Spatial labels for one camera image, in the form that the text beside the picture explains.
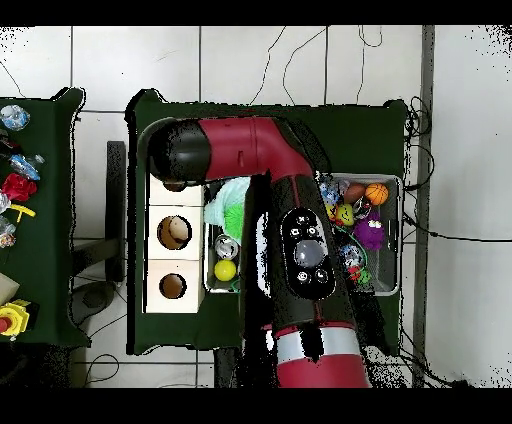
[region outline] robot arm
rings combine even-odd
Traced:
[[[268,275],[281,387],[367,387],[330,224],[301,140],[267,117],[157,122],[139,154],[164,183],[270,174]]]

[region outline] green fuzzy toy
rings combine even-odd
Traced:
[[[242,230],[244,226],[244,205],[237,204],[227,208],[224,211],[224,231],[235,240],[242,239]]]

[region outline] purple fuzzy toy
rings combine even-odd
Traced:
[[[376,211],[363,220],[358,221],[354,227],[354,236],[368,250],[379,250],[385,239],[384,226],[380,221],[380,215]]]

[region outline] yellow toy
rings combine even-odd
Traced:
[[[352,205],[339,205],[336,209],[336,225],[340,227],[351,227],[354,225],[354,213]]]
[[[329,221],[336,220],[336,205],[333,206],[325,203],[325,210],[327,211],[327,217],[329,218]]]
[[[229,259],[222,259],[215,264],[215,277],[220,281],[229,281],[236,274],[236,266]]]
[[[372,202],[373,206],[378,206],[382,205],[388,199],[389,191],[384,184],[373,183],[366,187],[364,195]]]
[[[27,330],[30,302],[16,300],[0,307],[0,334],[16,337]]]

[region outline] orange ball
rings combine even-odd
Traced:
[[[364,195],[372,202],[373,206],[378,206],[382,205],[388,199],[389,191],[384,184],[373,183],[366,187]]]

